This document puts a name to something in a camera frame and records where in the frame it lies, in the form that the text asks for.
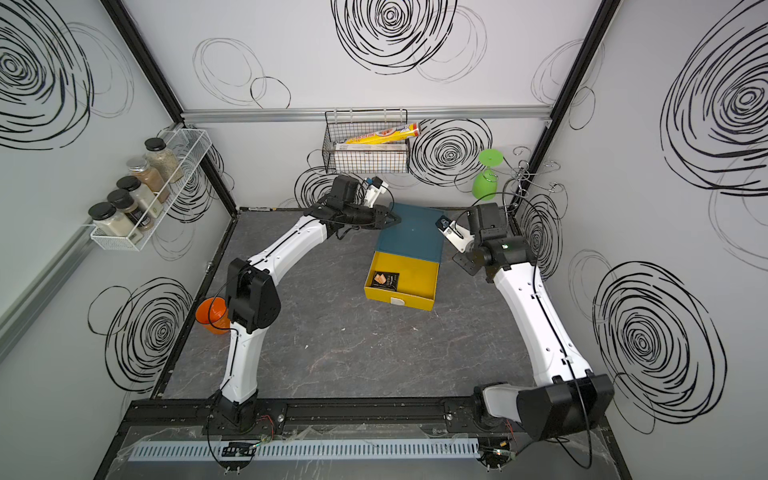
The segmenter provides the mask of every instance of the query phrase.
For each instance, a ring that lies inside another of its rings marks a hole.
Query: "glass jar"
[[[179,160],[174,155],[174,152],[170,151],[165,145],[162,138],[150,138],[144,142],[144,146],[148,152],[144,154],[144,158],[149,161],[149,164],[157,168],[160,175],[172,184],[175,184],[183,177],[183,173],[179,168]]]
[[[136,200],[126,190],[118,188],[110,192],[107,195],[107,201],[114,205],[118,211],[123,212],[139,230],[146,232],[152,228],[154,224],[152,217],[144,214],[144,211],[139,208],[139,204],[136,203]]]
[[[134,225],[125,214],[118,212],[118,209],[108,202],[95,204],[88,209],[88,215],[108,236],[127,237],[133,244],[144,236],[134,229]]]
[[[139,204],[139,208],[147,212],[152,218],[158,218],[163,213],[163,207],[161,207],[160,201],[155,201],[155,197],[152,194],[152,190],[148,186],[141,183],[141,181],[133,175],[122,177],[116,183],[118,188],[126,190]]]
[[[160,172],[157,171],[157,168],[149,165],[149,162],[144,157],[131,158],[125,164],[128,170],[131,171],[131,175],[141,180],[144,185],[147,185],[157,195],[157,199],[161,203],[165,203],[170,192],[168,187],[163,188],[165,181]]]

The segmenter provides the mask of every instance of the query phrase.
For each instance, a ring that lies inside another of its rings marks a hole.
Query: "spice rack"
[[[141,251],[145,245],[149,242],[150,238],[154,234],[157,227],[160,226],[163,219],[167,215],[168,211],[173,207],[174,203],[178,199],[179,195],[184,191],[184,188],[192,180],[197,166],[203,160],[203,157],[208,150],[210,150],[211,142],[208,132],[205,130],[199,130],[196,128],[180,128],[176,130],[169,139],[165,141],[168,148],[170,148],[176,158],[179,160],[179,166],[176,171],[180,171],[183,177],[176,182],[170,181],[165,183],[164,188],[170,192],[168,198],[164,204],[155,197],[152,205],[159,204],[163,208],[163,212],[154,219],[152,228],[141,232],[143,237],[133,244],[128,237],[136,230],[136,226],[131,230],[131,233],[127,237],[113,237],[107,235],[101,228],[95,227],[91,232],[91,239],[98,244],[104,250],[126,250],[126,251]]]

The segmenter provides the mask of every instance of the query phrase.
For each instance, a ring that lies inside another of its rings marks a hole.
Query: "yellow drawer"
[[[431,310],[435,305],[437,272],[439,263],[401,257],[391,253],[373,254],[371,270],[366,280],[366,297],[379,302],[410,306],[421,310]],[[392,292],[369,286],[375,272],[399,273],[397,291]]]

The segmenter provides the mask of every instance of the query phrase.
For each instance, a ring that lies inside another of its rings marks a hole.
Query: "red wire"
[[[275,422],[272,421],[272,417],[270,417],[269,415],[262,415],[259,420],[264,420],[264,419],[269,420],[270,423],[272,424],[272,436],[271,436],[270,440],[274,440],[274,438],[275,438]]]
[[[518,440],[515,438],[515,433],[512,431],[512,424],[509,422],[509,420],[505,420],[507,422],[507,427],[509,427],[509,432],[512,434],[512,440],[515,440],[515,450],[518,449]]]

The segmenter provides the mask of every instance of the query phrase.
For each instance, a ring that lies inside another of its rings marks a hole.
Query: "black metal frame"
[[[578,53],[576,62],[566,79],[563,90],[554,104],[551,124],[539,138],[531,156],[529,171],[532,173],[537,171],[544,160],[554,134],[564,120],[568,107],[576,95],[578,85],[587,71],[620,2],[621,0],[603,0],[601,3]],[[152,88],[157,93],[170,117],[176,122],[183,122],[180,103],[165,80],[157,63],[152,58],[122,1],[101,0],[101,4],[107,10],[113,23],[115,23],[115,26],[141,66],[142,71],[147,76]],[[202,300],[213,281],[214,274],[223,257],[223,252],[227,248],[227,244],[237,225],[239,215],[229,190],[210,162],[210,158],[206,156],[200,165],[227,211],[232,216],[232,220],[220,242],[213,261],[209,264],[209,269],[200,285],[200,289],[197,291],[196,302]],[[522,186],[524,189],[527,189],[529,183],[523,182]],[[208,416],[211,414],[214,403],[212,398],[161,399],[194,321],[194,312],[190,311],[157,385],[152,392],[151,398],[131,402],[115,437],[104,455],[96,473],[96,479],[106,478],[113,459],[120,448],[122,448],[123,442],[133,426],[207,425]],[[477,418],[477,404],[475,397],[471,396],[378,399],[256,399],[255,402],[257,402],[260,410],[270,411],[274,409],[275,412],[281,412],[284,415],[285,420],[279,424],[278,432],[294,426],[317,425],[321,422],[330,425],[342,423],[418,423],[437,425],[439,427],[438,430],[444,430],[447,433],[465,433],[481,439],[482,445],[491,445],[494,442],[497,445],[499,440],[507,435],[506,425],[488,428],[475,422]],[[514,425],[516,432],[524,431],[521,426]],[[618,450],[618,445],[615,443],[607,422],[601,424],[601,431],[610,439],[608,448],[617,462],[621,477],[630,478],[621,452]]]
[[[195,295],[193,305],[200,305],[200,303],[207,295],[208,289],[210,288],[211,283],[214,281],[214,275],[216,275],[216,271],[219,269],[219,265],[221,264],[224,251],[230,244],[232,234],[235,231],[235,227],[237,226],[239,219],[239,213],[230,219],[230,223],[227,225],[227,229],[224,231],[224,235],[221,237],[221,241],[219,242],[219,247],[216,249],[216,253],[214,253],[214,259],[208,263],[208,268],[206,269],[203,282],[200,284],[200,288],[197,289],[197,295]],[[157,377],[157,383],[154,385],[154,389],[152,390],[152,395],[150,398],[161,398],[165,393],[165,387],[168,386],[170,375],[173,373],[174,368],[176,367],[176,361],[179,360],[181,351],[184,349],[184,344],[187,343],[187,338],[192,331],[192,325],[194,325],[195,321],[195,309],[190,309],[189,313],[187,314],[187,318],[184,319],[184,325],[181,326],[179,336],[176,338],[174,348],[170,351],[168,360],[163,367],[163,371],[161,372],[160,376]]]
[[[555,134],[557,134],[560,124],[565,119],[565,115],[568,114],[568,109],[571,106],[571,102],[578,92],[581,79],[584,78],[584,74],[587,73],[589,65],[594,58],[595,52],[598,50],[600,43],[603,41],[605,32],[608,30],[608,26],[611,24],[611,20],[619,7],[621,0],[603,0],[598,7],[598,12],[595,14],[587,31],[587,36],[584,38],[584,42],[581,44],[576,60],[574,61],[571,71],[565,79],[563,89],[558,95],[558,99],[554,102],[552,108],[551,123],[544,131],[534,147],[531,154],[531,160],[528,161],[528,172],[535,174],[541,163],[544,161],[544,157],[549,150]],[[523,180],[520,183],[522,191],[528,191],[531,186],[531,180]]]
[[[258,399],[258,409],[275,419],[275,435],[284,432],[301,432],[313,425],[361,425],[361,424],[412,424],[422,425],[427,435],[466,434],[477,438],[481,445],[498,446],[507,439],[508,427],[483,430],[473,426],[471,410],[472,397],[415,397],[381,399]],[[260,434],[260,425],[255,425],[248,434],[228,432],[217,426],[214,401],[208,399],[165,399],[134,400],[115,433],[94,480],[107,478],[117,453],[124,447],[131,427],[194,427],[210,428],[227,440],[252,439]],[[279,415],[284,416],[277,422]],[[513,423],[515,433],[522,428]]]

